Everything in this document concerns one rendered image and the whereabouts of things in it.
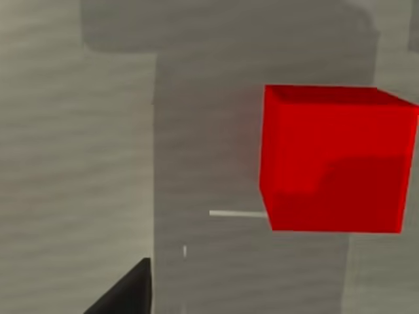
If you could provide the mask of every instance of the black object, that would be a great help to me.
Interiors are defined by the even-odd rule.
[[[144,258],[84,314],[151,314],[151,259]]]

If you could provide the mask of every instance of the white mark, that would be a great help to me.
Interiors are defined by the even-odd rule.
[[[210,216],[268,218],[264,211],[210,211]]]

